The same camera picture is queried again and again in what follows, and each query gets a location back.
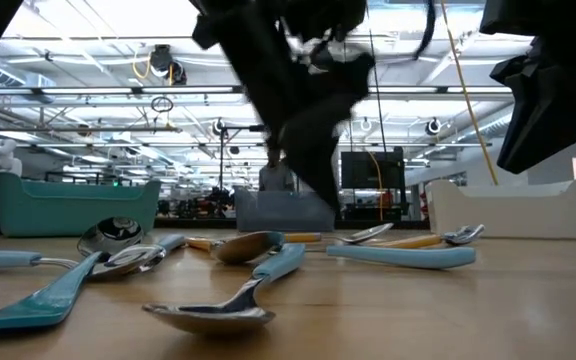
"workbench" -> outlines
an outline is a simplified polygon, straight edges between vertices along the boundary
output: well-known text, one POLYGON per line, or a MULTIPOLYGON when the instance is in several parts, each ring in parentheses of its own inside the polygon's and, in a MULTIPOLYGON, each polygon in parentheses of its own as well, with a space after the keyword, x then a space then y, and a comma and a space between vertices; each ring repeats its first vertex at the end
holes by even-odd
MULTIPOLYGON (((157 229, 154 237, 178 230, 157 229)), ((233 230, 184 229, 223 238, 233 230)), ((391 231, 384 239, 420 235, 391 231)), ((76 239, 4 239, 0 249, 81 259, 76 239)), ((0 333, 0 359, 575 360, 576 240, 485 239, 477 263, 450 271, 404 269, 308 252, 292 275, 260 289, 277 313, 266 330, 205 339, 158 322, 145 303, 217 303, 251 267, 180 249, 151 273, 88 282, 66 321, 0 333)), ((0 308, 50 283, 50 266, 0 270, 0 308)))

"plastic bin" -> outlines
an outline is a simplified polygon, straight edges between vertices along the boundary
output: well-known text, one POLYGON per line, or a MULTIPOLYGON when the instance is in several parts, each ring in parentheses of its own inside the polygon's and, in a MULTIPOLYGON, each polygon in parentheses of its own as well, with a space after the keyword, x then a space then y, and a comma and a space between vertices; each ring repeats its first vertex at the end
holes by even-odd
POLYGON ((237 230, 330 232, 334 211, 315 193, 235 190, 237 230))
POLYGON ((114 187, 26 181, 0 173, 0 229, 9 237, 81 236, 103 219, 124 216, 148 232, 160 188, 159 181, 114 187))

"teal plastic bin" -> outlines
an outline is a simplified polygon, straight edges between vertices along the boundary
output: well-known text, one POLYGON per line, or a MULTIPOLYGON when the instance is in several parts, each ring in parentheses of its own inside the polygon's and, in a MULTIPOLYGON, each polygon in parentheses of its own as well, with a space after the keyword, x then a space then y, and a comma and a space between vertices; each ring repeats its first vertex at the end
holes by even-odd
POLYGON ((159 181, 115 187, 26 181, 0 173, 0 229, 9 237, 78 237, 103 219, 123 216, 148 232, 160 188, 159 181))

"yellow cable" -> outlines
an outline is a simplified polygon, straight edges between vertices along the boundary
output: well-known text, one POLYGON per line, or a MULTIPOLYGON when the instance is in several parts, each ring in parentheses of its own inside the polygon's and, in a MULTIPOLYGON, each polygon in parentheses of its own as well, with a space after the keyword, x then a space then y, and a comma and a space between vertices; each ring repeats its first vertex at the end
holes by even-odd
POLYGON ((148 54, 148 63, 146 64, 146 73, 142 75, 137 70, 137 52, 135 51, 135 56, 133 57, 133 61, 132 61, 132 71, 140 79, 147 78, 148 74, 150 74, 150 54, 148 54))
POLYGON ((459 56, 457 56, 457 49, 455 47, 455 41, 452 36, 452 31, 448 26, 448 15, 446 14, 446 1, 441 0, 441 12, 444 15, 444 22, 446 23, 446 30, 448 31, 448 39, 450 40, 450 49, 452 50, 452 56, 455 59, 455 65, 457 66, 457 74, 459 75, 459 82, 461 83, 461 88, 464 91, 464 97, 466 98, 466 105, 468 106, 468 113, 470 114, 470 120, 472 121, 472 126, 475 128, 475 134, 479 140, 479 145, 481 146, 481 151, 484 153, 484 158, 486 159, 486 165, 488 165, 488 170, 490 171, 490 177, 492 178, 493 184, 499 185, 497 180, 497 174, 495 168, 492 166, 492 161, 490 160, 490 155, 488 154, 488 149, 486 149, 486 144, 484 138, 479 132, 479 124, 477 124, 477 118, 475 117, 475 112, 472 110, 472 104, 470 103, 470 95, 468 94, 468 89, 466 88, 466 82, 464 81, 464 74, 461 71, 461 64, 459 63, 459 56))
POLYGON ((370 155, 370 158, 377 167, 377 181, 379 182, 379 221, 384 221, 384 207, 382 206, 381 198, 381 192, 383 191, 384 187, 381 184, 381 170, 379 169, 379 163, 377 162, 377 159, 375 159, 375 156, 370 151, 367 151, 367 153, 370 155))

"ceiling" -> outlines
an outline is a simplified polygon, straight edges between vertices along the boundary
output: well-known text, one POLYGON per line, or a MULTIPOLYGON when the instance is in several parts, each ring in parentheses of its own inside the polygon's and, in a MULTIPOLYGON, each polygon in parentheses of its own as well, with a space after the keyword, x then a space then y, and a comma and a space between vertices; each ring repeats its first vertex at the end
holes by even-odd
MULTIPOLYGON (((447 1, 465 83, 485 87, 473 88, 472 94, 480 125, 485 125, 485 119, 499 122, 495 114, 512 103, 507 89, 491 89, 498 86, 488 76, 492 67, 524 53, 532 40, 479 34, 484 2, 447 1)), ((364 23, 349 37, 345 49, 347 56, 352 56, 357 47, 372 51, 372 42, 378 59, 370 79, 373 94, 355 107, 354 118, 341 129, 341 150, 349 149, 352 140, 355 149, 378 151, 385 140, 389 147, 404 145, 412 164, 425 159, 424 154, 429 151, 408 144, 463 142, 460 138, 472 131, 471 120, 463 95, 459 94, 460 82, 444 21, 437 21, 434 39, 418 61, 402 62, 416 49, 423 34, 422 1, 369 3, 364 23), (448 94, 435 94, 436 87, 444 91, 449 87, 448 94), (433 118, 445 125, 438 136, 429 137, 424 128, 433 118)), ((123 166, 121 173, 136 181, 155 175, 170 182, 182 177, 190 186, 215 185, 220 157, 219 137, 212 131, 215 121, 220 119, 226 126, 250 126, 259 121, 254 108, 237 90, 239 81, 219 46, 203 51, 191 39, 196 16, 195 8, 183 0, 26 1, 0 41, 0 72, 18 79, 25 87, 80 89, 70 89, 68 94, 53 91, 38 99, 3 87, 10 83, 4 83, 0 76, 0 128, 44 129, 0 132, 0 136, 15 137, 26 144, 61 145, 43 149, 69 166, 94 168, 114 164, 117 168, 123 166), (165 94, 174 105, 170 112, 157 113, 151 107, 153 101, 168 101, 162 100, 157 90, 139 95, 95 91, 100 87, 156 86, 164 87, 161 92, 166 93, 165 79, 152 72, 144 76, 147 55, 156 44, 171 46, 172 55, 187 72, 187 89, 191 89, 188 93, 165 94), (108 129, 88 136, 57 131, 84 124, 108 129), (167 129, 156 133, 140 130, 154 125, 167 129), (131 150, 126 150, 128 145, 68 146, 82 143, 124 143, 130 144, 131 150), (144 170, 146 165, 152 167, 144 170)), ((297 39, 290 39, 290 44, 295 52, 311 46, 300 45, 297 39)), ((343 56, 344 47, 336 45, 332 52, 343 56)), ((227 141, 229 146, 238 146, 239 152, 235 154, 229 148, 224 151, 225 164, 229 166, 224 183, 254 184, 255 174, 265 163, 264 148, 259 146, 262 134, 235 132, 229 132, 227 141)))

